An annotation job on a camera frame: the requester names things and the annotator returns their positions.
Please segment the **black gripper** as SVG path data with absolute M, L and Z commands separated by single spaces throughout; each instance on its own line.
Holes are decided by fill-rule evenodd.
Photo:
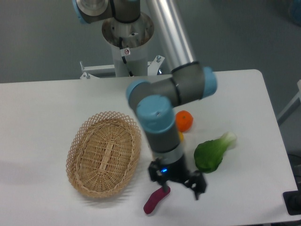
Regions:
M 199 200 L 201 194 L 206 192 L 207 183 L 202 172 L 188 170 L 185 155 L 173 163 L 164 164 L 160 158 L 153 160 L 149 167 L 148 173 L 152 182 L 157 182 L 166 193 L 167 181 L 184 184 L 194 192 L 196 200 Z

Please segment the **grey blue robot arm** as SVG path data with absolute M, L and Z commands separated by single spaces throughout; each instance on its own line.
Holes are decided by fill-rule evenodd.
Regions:
M 75 0 L 73 7 L 82 23 L 109 22 L 103 30 L 107 41 L 117 48 L 126 75 L 138 73 L 129 66 L 134 49 L 142 47 L 157 29 L 171 68 L 172 77 L 155 83 L 132 82 L 127 101 L 146 134 L 154 160 L 148 171 L 152 181 L 167 190 L 167 181 L 183 184 L 195 197 L 206 191 L 199 171 L 190 172 L 175 123 L 174 107 L 213 95 L 216 76 L 196 59 L 174 0 L 149 0 L 151 20 L 141 12 L 138 0 Z

